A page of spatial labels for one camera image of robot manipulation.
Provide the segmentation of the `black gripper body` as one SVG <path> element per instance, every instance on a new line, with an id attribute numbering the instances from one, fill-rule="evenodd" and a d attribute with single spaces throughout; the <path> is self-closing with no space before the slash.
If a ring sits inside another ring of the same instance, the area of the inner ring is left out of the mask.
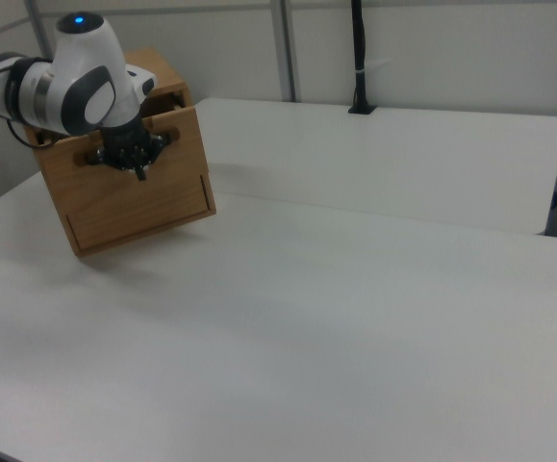
<path id="1" fill-rule="evenodd" d="M 123 125 L 103 126 L 99 133 L 102 147 L 97 151 L 97 162 L 117 170 L 144 171 L 170 144 L 168 133 L 152 134 L 141 116 L 135 116 Z"/>

